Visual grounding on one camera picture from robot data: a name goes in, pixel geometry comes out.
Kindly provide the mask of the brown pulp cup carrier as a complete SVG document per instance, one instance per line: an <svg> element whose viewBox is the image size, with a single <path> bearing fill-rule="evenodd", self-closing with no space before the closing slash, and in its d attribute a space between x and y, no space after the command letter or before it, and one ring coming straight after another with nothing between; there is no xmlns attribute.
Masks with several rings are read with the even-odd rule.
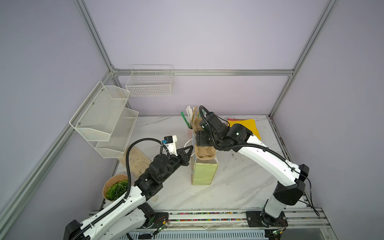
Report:
<svg viewBox="0 0 384 240"><path fill-rule="evenodd" d="M195 154L202 161L213 160L216 156L216 149L209 145L210 137L206 131L199 131L196 134L193 131L195 140Z"/></svg>

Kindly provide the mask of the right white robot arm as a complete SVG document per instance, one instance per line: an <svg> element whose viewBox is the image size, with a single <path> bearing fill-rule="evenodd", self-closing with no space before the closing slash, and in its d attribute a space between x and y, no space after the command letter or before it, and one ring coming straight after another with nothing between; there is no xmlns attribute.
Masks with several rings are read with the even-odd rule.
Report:
<svg viewBox="0 0 384 240"><path fill-rule="evenodd" d="M304 195L309 167L286 160L243 125L230 126L204 106L199 107L199 112L202 117L199 125L207 134L209 146L217 151L234 151L248 157L277 179L277 186L260 213L261 225L272 227L283 210L287 206L294 206Z"/></svg>

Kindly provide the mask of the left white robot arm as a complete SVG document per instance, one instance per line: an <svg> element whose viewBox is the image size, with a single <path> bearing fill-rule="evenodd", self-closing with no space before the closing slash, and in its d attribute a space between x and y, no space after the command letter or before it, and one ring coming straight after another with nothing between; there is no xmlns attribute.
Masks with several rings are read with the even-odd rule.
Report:
<svg viewBox="0 0 384 240"><path fill-rule="evenodd" d="M64 239L115 240L131 230L152 226L155 212L147 201L179 167L189 165L193 149L188 146L155 156L144 173L116 201L81 223L70 222Z"/></svg>

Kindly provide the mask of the painted paper gift bag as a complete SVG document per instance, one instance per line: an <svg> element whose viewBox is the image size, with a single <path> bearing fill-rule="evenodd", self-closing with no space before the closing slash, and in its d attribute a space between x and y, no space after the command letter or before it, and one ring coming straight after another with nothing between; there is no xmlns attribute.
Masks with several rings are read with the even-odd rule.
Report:
<svg viewBox="0 0 384 240"><path fill-rule="evenodd" d="M192 185L194 186L204 186L210 185L213 181L213 178L216 174L216 171L219 166L219 162L217 159L217 151L216 156L213 160L202 161L197 158L195 154L195 140L193 136L193 130L189 130L188 137L190 139L186 142L185 147L191 145L194 147L193 153L191 155L191 166L192 166Z"/></svg>

